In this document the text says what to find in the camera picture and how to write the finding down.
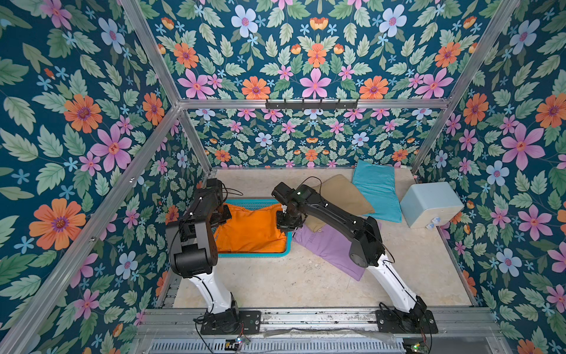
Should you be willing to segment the tan pants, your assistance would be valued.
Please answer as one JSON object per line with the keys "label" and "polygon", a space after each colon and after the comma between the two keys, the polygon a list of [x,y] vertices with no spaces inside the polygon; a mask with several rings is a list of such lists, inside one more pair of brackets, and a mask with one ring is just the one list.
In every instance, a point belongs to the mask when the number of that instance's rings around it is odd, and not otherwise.
{"label": "tan pants", "polygon": [[333,176],[314,187],[328,202],[340,207],[352,215],[366,215],[374,212],[373,206],[366,200],[361,191],[343,175]]}

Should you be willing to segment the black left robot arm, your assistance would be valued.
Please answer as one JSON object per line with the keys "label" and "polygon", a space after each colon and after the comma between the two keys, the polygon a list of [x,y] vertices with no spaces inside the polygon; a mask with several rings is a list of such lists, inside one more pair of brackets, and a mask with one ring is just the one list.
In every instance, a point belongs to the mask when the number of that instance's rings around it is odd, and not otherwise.
{"label": "black left robot arm", "polygon": [[234,302],[215,273],[219,252],[214,229],[231,219],[226,192],[222,181],[211,178],[196,191],[187,211],[167,227],[171,270],[199,290],[207,312],[215,315],[229,311]]}

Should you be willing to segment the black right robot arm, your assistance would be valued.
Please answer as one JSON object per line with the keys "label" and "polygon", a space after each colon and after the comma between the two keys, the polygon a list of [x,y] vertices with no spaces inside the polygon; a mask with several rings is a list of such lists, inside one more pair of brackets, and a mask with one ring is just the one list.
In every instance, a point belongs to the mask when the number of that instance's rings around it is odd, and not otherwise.
{"label": "black right robot arm", "polygon": [[389,259],[378,222],[352,215],[323,198],[315,189],[293,189],[281,182],[272,196],[285,210],[277,212],[277,227],[293,240],[355,280],[369,271],[393,302],[400,317],[419,321],[427,306],[402,280]]}

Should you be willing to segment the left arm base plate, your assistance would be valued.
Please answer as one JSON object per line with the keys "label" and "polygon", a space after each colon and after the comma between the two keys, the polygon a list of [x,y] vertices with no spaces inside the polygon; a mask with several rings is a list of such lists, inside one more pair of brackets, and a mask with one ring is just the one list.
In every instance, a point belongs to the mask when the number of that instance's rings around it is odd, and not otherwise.
{"label": "left arm base plate", "polygon": [[261,311],[240,311],[238,314],[225,311],[221,314],[207,314],[200,325],[200,333],[210,336],[258,334],[261,319]]}

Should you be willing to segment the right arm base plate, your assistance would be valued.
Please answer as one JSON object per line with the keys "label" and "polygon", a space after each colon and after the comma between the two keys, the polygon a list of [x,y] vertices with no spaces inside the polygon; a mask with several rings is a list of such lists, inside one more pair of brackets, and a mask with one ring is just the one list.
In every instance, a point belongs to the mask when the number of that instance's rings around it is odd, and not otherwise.
{"label": "right arm base plate", "polygon": [[433,313],[429,310],[416,314],[403,313],[397,309],[378,309],[375,311],[378,330],[394,334],[437,334],[439,329]]}

